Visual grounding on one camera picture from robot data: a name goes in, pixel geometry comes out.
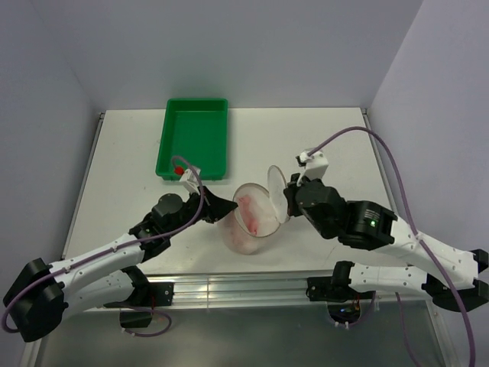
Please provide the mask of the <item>pink bra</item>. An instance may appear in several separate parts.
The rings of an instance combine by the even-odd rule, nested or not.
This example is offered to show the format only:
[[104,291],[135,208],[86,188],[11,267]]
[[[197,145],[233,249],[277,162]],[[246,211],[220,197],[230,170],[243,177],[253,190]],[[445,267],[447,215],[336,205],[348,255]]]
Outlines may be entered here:
[[260,229],[261,208],[256,199],[250,195],[244,195],[238,198],[238,207],[241,219],[246,229],[252,235],[258,235]]

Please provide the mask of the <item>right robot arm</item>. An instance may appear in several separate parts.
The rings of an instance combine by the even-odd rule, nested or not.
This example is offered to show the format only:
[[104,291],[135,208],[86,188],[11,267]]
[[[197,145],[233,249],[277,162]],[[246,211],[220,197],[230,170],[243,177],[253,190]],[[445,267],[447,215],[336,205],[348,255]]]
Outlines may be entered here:
[[375,292],[412,294],[444,309],[467,311],[488,302],[488,285],[478,275],[488,267],[482,249],[462,251],[431,236],[414,234],[391,210],[371,201],[347,201],[320,180],[298,184],[294,174],[283,195],[290,216],[304,216],[324,239],[349,248],[389,255],[400,267],[339,261],[332,275],[308,279],[311,301],[346,302]]

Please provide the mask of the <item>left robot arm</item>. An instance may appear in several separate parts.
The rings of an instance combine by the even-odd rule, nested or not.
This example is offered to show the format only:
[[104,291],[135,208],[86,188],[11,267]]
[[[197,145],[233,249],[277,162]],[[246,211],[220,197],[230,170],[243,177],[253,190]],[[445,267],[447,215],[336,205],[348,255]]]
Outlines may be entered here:
[[30,343],[85,310],[106,304],[141,308],[151,296],[138,266],[167,250],[176,234],[199,221],[217,223],[237,206],[208,188],[187,200],[168,193],[137,225],[101,248],[50,264],[42,258],[28,262],[3,298],[1,328]]

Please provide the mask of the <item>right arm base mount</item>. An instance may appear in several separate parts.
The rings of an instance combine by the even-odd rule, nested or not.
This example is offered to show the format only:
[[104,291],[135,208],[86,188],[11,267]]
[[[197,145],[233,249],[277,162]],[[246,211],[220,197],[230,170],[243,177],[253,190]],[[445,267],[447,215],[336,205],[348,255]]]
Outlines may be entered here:
[[337,329],[350,330],[375,310],[374,291],[358,292],[347,285],[333,284],[332,277],[306,279],[305,295],[310,302],[323,302],[329,322]]

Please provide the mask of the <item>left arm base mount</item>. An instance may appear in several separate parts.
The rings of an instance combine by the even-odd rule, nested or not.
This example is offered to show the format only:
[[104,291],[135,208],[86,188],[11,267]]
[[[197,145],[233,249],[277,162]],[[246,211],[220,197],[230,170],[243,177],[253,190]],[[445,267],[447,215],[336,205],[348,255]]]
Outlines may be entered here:
[[[166,333],[172,326],[171,317],[160,307],[167,307],[172,304],[174,295],[173,282],[151,282],[149,291],[142,300],[135,306],[128,307],[129,311],[121,311],[119,314],[119,324],[122,330],[130,335],[138,337],[159,336]],[[146,329],[152,321],[165,321],[165,327],[158,332],[142,333],[138,329]]]

